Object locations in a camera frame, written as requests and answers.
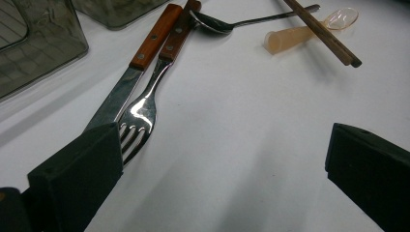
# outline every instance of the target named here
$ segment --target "spoon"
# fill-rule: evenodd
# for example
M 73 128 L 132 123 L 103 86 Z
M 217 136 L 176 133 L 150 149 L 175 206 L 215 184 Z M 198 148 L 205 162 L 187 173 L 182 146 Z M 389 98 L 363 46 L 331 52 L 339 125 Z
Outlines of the spoon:
M 353 8 L 343 8 L 326 17 L 322 24 L 329 30 L 339 31 L 352 25 L 359 17 Z M 308 41 L 314 33 L 307 26 L 289 28 L 278 32 L 269 32 L 265 36 L 264 47 L 277 54 L 297 44 Z
M 317 12 L 319 10 L 320 6 L 315 4 L 306 7 L 305 9 L 308 10 L 309 12 Z M 264 22 L 264 21 L 269 21 L 269 20 L 275 20 L 275 19 L 280 19 L 280 18 L 286 18 L 290 16 L 296 15 L 294 12 L 289 12 L 289 13 L 284 13 L 284 14 L 277 14 L 277 15 L 272 15 L 272 16 L 267 16 L 267 17 L 261 17 L 261 18 L 256 18 L 256 19 L 250 19 L 250 20 L 245 20 L 245 21 L 240 21 L 236 23 L 226 23 L 224 21 L 220 21 L 216 18 L 207 16 L 205 14 L 199 13 L 199 12 L 193 12 L 190 11 L 190 15 L 197 21 L 199 22 L 200 25 L 204 26 L 205 28 L 217 32 L 217 33 L 222 33 L 222 34 L 230 34 L 232 30 L 235 27 L 238 26 L 244 26 L 248 24 L 253 24 L 257 22 Z

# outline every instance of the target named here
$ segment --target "wooden chopsticks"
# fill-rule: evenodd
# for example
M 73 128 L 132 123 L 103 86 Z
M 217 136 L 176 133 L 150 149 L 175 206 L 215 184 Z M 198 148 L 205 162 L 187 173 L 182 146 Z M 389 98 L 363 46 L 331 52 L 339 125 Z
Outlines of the wooden chopsticks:
M 334 53 L 345 66 L 354 68 L 361 66 L 359 60 L 343 43 L 341 43 L 326 27 L 305 10 L 296 0 L 283 0 L 298 17 L 316 34 L 316 36 Z

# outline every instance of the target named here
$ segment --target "translucent plastic box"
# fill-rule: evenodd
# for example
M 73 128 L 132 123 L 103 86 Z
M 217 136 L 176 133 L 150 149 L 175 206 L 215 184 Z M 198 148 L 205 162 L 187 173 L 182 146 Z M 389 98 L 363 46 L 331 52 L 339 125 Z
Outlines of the translucent plastic box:
M 108 29 L 119 30 L 168 0 L 73 0 L 77 10 Z
M 0 0 L 0 99 L 88 50 L 70 0 Z

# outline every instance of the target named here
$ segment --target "white table surface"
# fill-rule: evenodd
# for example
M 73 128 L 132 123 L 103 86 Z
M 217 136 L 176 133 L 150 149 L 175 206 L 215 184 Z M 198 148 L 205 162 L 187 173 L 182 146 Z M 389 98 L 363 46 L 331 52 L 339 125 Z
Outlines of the white table surface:
M 158 89 L 152 136 L 87 231 L 380 231 L 327 179 L 325 158 L 333 123 L 410 150 L 410 5 L 299 2 L 320 4 L 318 19 L 359 10 L 337 37 L 363 64 L 345 67 L 319 40 L 268 53 L 265 35 L 304 25 L 298 17 L 225 37 L 196 28 Z M 163 9 L 120 31 L 78 14 L 87 55 L 0 102 L 1 187 L 26 190 L 26 174 L 83 132 Z M 285 11 L 281 0 L 203 0 L 201 10 L 229 22 Z

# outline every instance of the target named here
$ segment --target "fork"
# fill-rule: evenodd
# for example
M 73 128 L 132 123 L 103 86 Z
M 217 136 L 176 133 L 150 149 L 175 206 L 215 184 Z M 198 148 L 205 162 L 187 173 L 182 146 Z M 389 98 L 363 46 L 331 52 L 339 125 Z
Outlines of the fork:
M 201 3 L 189 0 L 164 43 L 154 72 L 145 90 L 124 111 L 118 125 L 124 165 L 139 152 L 150 137 L 157 118 L 155 92 L 174 64 L 185 39 L 194 26 L 190 11 L 199 11 Z

